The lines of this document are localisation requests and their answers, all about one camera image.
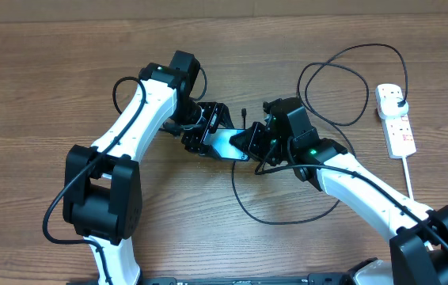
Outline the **Samsung Galaxy smartphone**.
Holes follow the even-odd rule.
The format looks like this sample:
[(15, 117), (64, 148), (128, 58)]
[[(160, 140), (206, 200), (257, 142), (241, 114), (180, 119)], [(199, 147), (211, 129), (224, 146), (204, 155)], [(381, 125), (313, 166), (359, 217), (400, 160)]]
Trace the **Samsung Galaxy smartphone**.
[(215, 133), (208, 134), (203, 140), (203, 145), (209, 147), (206, 155), (218, 160), (248, 161), (249, 156), (230, 143), (232, 136), (243, 131), (244, 129), (218, 128)]

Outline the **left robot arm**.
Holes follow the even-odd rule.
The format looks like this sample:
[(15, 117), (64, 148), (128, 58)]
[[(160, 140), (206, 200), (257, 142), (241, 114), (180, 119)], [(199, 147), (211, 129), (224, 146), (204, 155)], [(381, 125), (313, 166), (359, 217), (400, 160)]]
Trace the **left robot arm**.
[(181, 136), (185, 149), (219, 160), (245, 160), (230, 144), (238, 134), (228, 108), (190, 93), (203, 69), (193, 54), (176, 51), (168, 66), (150, 63), (132, 78), (137, 89), (117, 121), (91, 146), (66, 156), (59, 200), (63, 218), (93, 251), (98, 284), (138, 284), (132, 235), (142, 211), (140, 162), (154, 136)]

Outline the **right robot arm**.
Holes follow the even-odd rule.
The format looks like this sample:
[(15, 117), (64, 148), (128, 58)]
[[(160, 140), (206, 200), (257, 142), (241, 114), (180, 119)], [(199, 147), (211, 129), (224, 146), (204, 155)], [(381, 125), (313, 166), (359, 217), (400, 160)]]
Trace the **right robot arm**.
[(341, 274), (340, 283), (448, 284), (448, 206), (435, 211), (409, 199), (344, 146), (320, 138), (300, 99), (266, 102), (263, 109), (264, 122), (230, 138), (259, 162), (256, 174), (293, 170), (300, 181), (348, 205), (389, 244), (389, 262), (367, 260)]

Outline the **white charger plug adapter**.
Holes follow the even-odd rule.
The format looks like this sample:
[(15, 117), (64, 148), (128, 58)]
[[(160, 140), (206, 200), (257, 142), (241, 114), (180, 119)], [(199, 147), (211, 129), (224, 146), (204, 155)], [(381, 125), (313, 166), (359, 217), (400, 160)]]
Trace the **white charger plug adapter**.
[(383, 98), (378, 102), (378, 115), (382, 120), (390, 120), (406, 115), (409, 110), (407, 102), (400, 98)]

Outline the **white power strip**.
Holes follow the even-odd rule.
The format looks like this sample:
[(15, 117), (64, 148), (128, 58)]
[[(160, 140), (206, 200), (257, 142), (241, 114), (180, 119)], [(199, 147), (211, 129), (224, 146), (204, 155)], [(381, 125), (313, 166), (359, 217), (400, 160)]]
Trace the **white power strip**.
[[(401, 100), (404, 99), (401, 87), (389, 83), (378, 85), (375, 89), (375, 97), (377, 102), (377, 109), (378, 102), (380, 101), (381, 97), (395, 97), (400, 98)], [(416, 152), (416, 145), (408, 118), (408, 113), (406, 115), (390, 120), (381, 119), (381, 122), (385, 136), (385, 143), (390, 158), (402, 159)]]

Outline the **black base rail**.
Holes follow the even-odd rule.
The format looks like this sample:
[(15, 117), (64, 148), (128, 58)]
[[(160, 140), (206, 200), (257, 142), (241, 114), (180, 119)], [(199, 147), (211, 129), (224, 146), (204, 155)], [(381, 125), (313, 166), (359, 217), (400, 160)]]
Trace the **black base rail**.
[(174, 277), (145, 278), (141, 285), (355, 285), (347, 273), (310, 273), (307, 276), (240, 277), (176, 279)]

